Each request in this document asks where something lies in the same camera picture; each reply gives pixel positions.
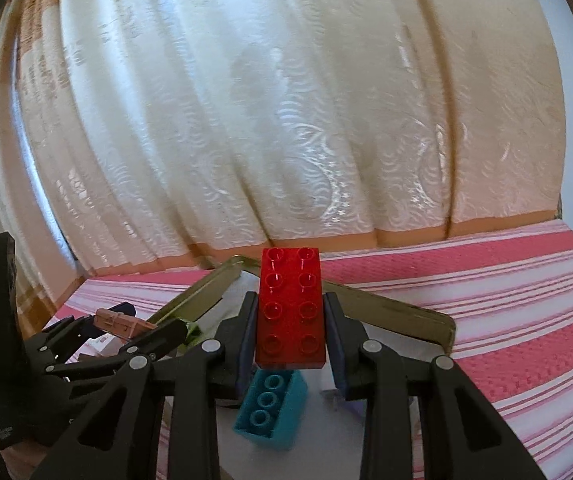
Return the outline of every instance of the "bed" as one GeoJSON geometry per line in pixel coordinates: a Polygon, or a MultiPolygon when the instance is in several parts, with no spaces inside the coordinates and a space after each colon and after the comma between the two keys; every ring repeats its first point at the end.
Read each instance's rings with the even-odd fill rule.
{"type": "MultiPolygon", "coordinates": [[[[133,303],[137,316],[147,319],[207,272],[89,279],[52,322],[121,301],[133,303]]],[[[452,316],[457,322],[452,357],[549,480],[573,477],[573,232],[564,222],[329,256],[322,274],[452,316]]],[[[87,345],[81,351],[97,348],[87,345]]],[[[161,457],[166,442],[163,434],[161,457]]],[[[423,478],[419,437],[413,451],[414,476],[423,478]]],[[[158,468],[164,478],[163,464],[158,468]]]]}

